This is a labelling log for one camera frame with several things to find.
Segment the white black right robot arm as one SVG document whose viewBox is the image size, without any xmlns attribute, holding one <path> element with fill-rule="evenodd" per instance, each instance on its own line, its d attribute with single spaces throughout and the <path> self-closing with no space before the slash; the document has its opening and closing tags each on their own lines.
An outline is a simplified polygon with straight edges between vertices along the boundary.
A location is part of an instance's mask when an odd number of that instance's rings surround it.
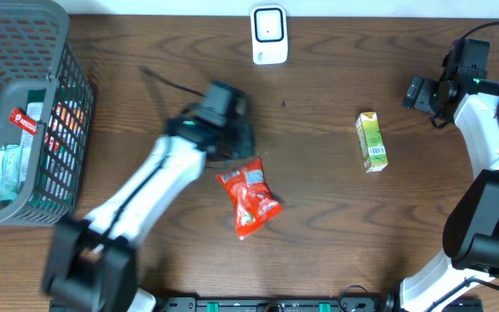
<svg viewBox="0 0 499 312">
<path fill-rule="evenodd" d="M 386 301 L 388 311 L 441 311 L 478 285 L 499 291 L 499 83 L 416 77 L 404 105 L 454 124 L 473 172 L 444 225 L 443 249 Z"/>
</svg>

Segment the yellow green juice carton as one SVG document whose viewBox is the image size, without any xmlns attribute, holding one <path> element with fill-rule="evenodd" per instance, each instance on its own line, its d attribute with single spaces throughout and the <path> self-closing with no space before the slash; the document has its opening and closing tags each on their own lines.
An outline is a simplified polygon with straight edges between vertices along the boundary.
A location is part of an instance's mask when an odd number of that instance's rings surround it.
<svg viewBox="0 0 499 312">
<path fill-rule="evenodd" d="M 386 148 L 376 112 L 360 113 L 355 122 L 360 152 L 367 173 L 380 172 L 388 165 Z"/>
</svg>

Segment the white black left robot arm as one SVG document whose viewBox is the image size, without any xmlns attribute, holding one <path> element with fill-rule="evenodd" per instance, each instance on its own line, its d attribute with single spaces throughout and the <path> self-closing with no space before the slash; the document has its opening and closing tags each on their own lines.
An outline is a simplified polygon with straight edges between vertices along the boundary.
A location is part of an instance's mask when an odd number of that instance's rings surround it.
<svg viewBox="0 0 499 312">
<path fill-rule="evenodd" d="M 208 159 L 253 154 L 243 115 L 216 123 L 179 115 L 166 122 L 149 157 L 105 203 L 82 220 L 55 224 L 42 291 L 72 311 L 152 311 L 157 299 L 138 282 L 138 249 L 174 199 Z"/>
</svg>

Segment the red snack bag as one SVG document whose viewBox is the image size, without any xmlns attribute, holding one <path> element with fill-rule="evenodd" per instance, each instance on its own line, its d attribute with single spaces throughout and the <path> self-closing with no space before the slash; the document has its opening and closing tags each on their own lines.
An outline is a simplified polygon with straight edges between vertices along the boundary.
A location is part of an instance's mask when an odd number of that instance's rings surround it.
<svg viewBox="0 0 499 312">
<path fill-rule="evenodd" d="M 266 183 L 262 160 L 256 158 L 245 166 L 216 175 L 234 207 L 235 230 L 240 240 L 252 235 L 282 212 Z"/>
</svg>

